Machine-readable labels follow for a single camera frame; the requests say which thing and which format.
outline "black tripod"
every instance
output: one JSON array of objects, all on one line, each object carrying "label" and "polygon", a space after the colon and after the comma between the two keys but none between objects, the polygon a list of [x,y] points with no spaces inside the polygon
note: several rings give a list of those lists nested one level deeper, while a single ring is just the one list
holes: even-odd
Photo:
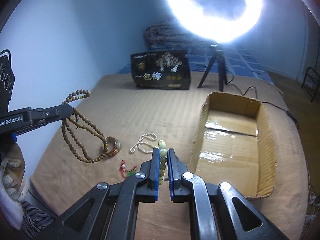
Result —
[{"label": "black tripod", "polygon": [[224,60],[224,52],[222,49],[222,45],[221,44],[214,44],[211,45],[212,49],[213,49],[213,56],[210,59],[210,62],[207,66],[207,69],[204,72],[204,75],[198,85],[198,88],[201,88],[203,82],[205,81],[207,75],[210,72],[210,69],[212,68],[214,62],[216,61],[216,59],[218,59],[218,73],[219,73],[219,91],[223,91],[223,82],[228,85],[228,81],[227,81],[227,70],[226,70],[226,62]]}]

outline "blue checkered bedding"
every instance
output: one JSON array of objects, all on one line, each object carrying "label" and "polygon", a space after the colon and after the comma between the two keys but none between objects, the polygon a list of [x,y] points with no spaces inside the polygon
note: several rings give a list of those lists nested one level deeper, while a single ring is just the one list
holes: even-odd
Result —
[{"label": "blue checkered bedding", "polygon": [[[155,50],[171,50],[173,48],[161,48],[151,49]],[[184,49],[188,53],[190,71],[204,72],[212,56],[212,50],[208,46],[195,46],[195,47],[175,47],[174,49]],[[263,70],[261,65],[254,59],[250,53],[239,44],[224,45],[224,54],[226,66],[229,73],[235,76],[246,76],[262,79],[273,85],[272,79],[269,74]],[[210,72],[218,72],[217,61],[212,66]],[[128,74],[131,73],[131,64],[121,69],[117,74]]]}]

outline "brown bed sheet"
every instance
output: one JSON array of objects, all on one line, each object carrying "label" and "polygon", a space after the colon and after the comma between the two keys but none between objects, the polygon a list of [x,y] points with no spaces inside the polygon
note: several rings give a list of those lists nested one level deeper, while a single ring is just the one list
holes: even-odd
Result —
[{"label": "brown bed sheet", "polygon": [[[129,153],[139,136],[147,132],[156,133],[158,139],[163,139],[167,147],[174,148],[181,160],[188,163],[200,108],[206,96],[218,87],[217,74],[210,73],[203,88],[197,89],[202,75],[191,73],[188,91],[139,90],[130,74],[101,78],[92,95],[77,108],[106,136],[118,138],[122,150],[111,159],[84,164],[73,156],[59,129],[31,177],[39,194],[57,214],[61,214],[97,183],[123,181],[119,172],[121,160],[126,160],[127,167],[132,167],[151,158],[139,151]],[[259,100],[286,108],[277,89],[262,80],[236,76],[233,84],[242,91],[255,86]],[[234,86],[227,86],[225,91],[239,93]],[[254,97],[254,91],[249,91],[247,96]],[[284,111],[265,106],[276,145],[276,186],[270,197],[252,203],[291,240],[298,240],[308,201],[306,161],[293,121]],[[74,131],[87,152],[98,156],[101,141],[83,130]],[[159,191],[157,203],[139,205],[135,239],[190,239],[188,205],[170,202],[167,182],[160,185]]]}]

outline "wooden floor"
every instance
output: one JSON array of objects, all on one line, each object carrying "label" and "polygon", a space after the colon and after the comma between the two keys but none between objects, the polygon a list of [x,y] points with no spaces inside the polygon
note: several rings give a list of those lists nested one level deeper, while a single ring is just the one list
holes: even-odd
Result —
[{"label": "wooden floor", "polygon": [[301,144],[309,166],[310,184],[320,193],[320,103],[310,102],[310,96],[297,81],[269,72],[274,84],[284,93],[284,101],[299,122]]}]

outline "wooden bead necklace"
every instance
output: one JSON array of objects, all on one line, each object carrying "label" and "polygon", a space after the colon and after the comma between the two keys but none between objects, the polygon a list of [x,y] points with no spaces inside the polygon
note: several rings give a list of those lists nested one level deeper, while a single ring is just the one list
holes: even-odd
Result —
[{"label": "wooden bead necklace", "polygon": [[[64,102],[62,102],[62,105],[63,104],[68,104],[68,103],[70,103],[72,101],[77,101],[79,99],[88,98],[89,96],[90,96],[89,90],[82,90],[82,89],[81,90],[77,90],[76,92],[72,92],[66,98],[66,100]],[[83,124],[80,124],[79,123],[79,118],[81,118],[85,123],[87,123],[93,129],[91,129],[89,126],[85,126]],[[107,143],[107,140],[104,137],[103,133],[97,128],[97,126],[95,124],[93,124],[87,118],[85,118],[84,115],[81,114],[80,111],[77,110],[76,108],[73,108],[73,113],[69,117],[69,121],[72,122],[73,124],[75,124],[77,129],[78,128],[82,128],[83,130],[86,130],[89,133],[91,133],[92,135],[94,135],[97,138],[101,139],[102,143],[104,145],[104,148],[102,150],[102,154],[99,157],[97,157],[95,159],[89,157],[88,154],[87,154],[86,149],[83,146],[83,144],[81,142],[79,142],[78,138],[76,137],[76,135],[74,134],[73,130],[71,129],[70,123],[67,121],[67,119],[63,119],[62,120],[61,129],[62,129],[62,134],[63,134],[64,140],[67,143],[67,145],[69,146],[69,148],[72,151],[72,153],[75,155],[75,157],[78,160],[80,160],[81,162],[84,162],[84,163],[96,163],[96,162],[101,161],[106,155],[108,157],[112,157],[117,153],[117,152],[109,152],[108,153],[108,143]],[[69,141],[69,139],[67,137],[66,128],[67,128],[68,132],[70,133],[71,137],[76,142],[76,144],[82,149],[82,152],[83,152],[83,155],[84,155],[85,158],[80,157],[79,154],[74,149],[74,147],[72,146],[71,142]]]}]

